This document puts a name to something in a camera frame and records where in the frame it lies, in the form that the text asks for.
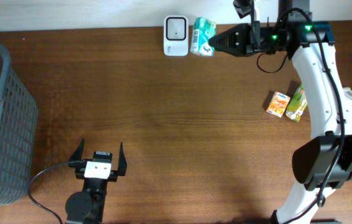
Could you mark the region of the green tea drink carton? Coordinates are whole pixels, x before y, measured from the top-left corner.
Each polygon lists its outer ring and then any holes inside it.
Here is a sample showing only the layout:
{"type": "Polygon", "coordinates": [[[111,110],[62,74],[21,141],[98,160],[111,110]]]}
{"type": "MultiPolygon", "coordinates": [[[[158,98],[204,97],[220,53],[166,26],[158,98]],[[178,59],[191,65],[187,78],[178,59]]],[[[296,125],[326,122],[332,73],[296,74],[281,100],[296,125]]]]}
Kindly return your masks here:
{"type": "Polygon", "coordinates": [[[287,109],[285,111],[285,115],[296,122],[299,122],[301,116],[307,107],[307,98],[305,94],[304,86],[301,84],[296,92],[294,93],[292,99],[290,100],[287,109]]]}

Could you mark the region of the orange Kleenex tissue pack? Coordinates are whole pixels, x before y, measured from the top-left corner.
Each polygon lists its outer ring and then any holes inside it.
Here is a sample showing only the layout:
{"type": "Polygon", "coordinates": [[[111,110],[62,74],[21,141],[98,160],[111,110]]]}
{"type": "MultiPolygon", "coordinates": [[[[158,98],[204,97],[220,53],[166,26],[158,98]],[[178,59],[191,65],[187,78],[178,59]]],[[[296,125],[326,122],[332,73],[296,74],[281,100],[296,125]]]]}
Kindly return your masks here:
{"type": "Polygon", "coordinates": [[[266,112],[281,118],[287,109],[287,106],[290,102],[290,97],[280,93],[275,92],[270,100],[269,106],[266,109],[266,112]]]}

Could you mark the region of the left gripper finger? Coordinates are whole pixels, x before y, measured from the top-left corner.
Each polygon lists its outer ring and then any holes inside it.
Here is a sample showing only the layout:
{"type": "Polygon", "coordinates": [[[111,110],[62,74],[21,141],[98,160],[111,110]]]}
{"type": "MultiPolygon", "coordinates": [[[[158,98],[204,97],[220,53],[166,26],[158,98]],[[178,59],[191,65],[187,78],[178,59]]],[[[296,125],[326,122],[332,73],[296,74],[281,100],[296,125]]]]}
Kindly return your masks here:
{"type": "Polygon", "coordinates": [[[120,143],[119,158],[118,158],[118,176],[125,176],[127,170],[127,161],[123,150],[123,143],[120,143]]]}
{"type": "Polygon", "coordinates": [[[82,154],[84,149],[85,140],[82,139],[76,150],[72,153],[68,159],[68,166],[70,168],[76,168],[80,163],[82,163],[82,154]]]}

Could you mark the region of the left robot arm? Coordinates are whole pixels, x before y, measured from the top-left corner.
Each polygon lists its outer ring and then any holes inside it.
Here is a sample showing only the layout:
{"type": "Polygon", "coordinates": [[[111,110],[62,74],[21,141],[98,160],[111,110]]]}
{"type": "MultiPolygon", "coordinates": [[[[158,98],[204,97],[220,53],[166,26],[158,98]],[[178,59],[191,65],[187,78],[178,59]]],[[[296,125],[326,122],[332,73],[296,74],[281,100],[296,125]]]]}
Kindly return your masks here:
{"type": "Polygon", "coordinates": [[[75,177],[83,180],[81,191],[72,194],[65,203],[66,223],[101,223],[107,196],[107,185],[126,175],[127,161],[120,145],[118,168],[112,169],[110,152],[95,151],[91,159],[82,159],[85,141],[69,158],[68,166],[75,169],[75,177]]]}

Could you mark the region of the green Kleenex tissue pack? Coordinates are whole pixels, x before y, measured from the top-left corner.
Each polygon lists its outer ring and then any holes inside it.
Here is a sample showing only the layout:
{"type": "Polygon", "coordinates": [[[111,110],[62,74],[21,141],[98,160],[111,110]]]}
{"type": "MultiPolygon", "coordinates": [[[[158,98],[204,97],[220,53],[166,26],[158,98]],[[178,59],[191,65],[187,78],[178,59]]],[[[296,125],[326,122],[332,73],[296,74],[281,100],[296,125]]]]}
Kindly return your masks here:
{"type": "Polygon", "coordinates": [[[190,52],[202,57],[212,57],[214,48],[209,45],[209,39],[215,35],[216,23],[204,17],[197,17],[193,25],[190,52]]]}

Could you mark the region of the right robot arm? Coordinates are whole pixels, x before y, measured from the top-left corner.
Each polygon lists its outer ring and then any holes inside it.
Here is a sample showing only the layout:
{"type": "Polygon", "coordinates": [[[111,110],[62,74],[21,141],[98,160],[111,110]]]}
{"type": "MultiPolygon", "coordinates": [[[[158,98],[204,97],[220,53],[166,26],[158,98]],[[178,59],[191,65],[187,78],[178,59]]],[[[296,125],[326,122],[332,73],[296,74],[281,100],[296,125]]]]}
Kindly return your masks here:
{"type": "Polygon", "coordinates": [[[216,51],[235,57],[284,51],[305,89],[311,140],[293,153],[295,183],[270,223],[312,223],[327,197],[352,180],[352,109],[336,66],[327,21],[314,21],[308,0],[280,1],[272,26],[239,24],[210,38],[216,51]]]}

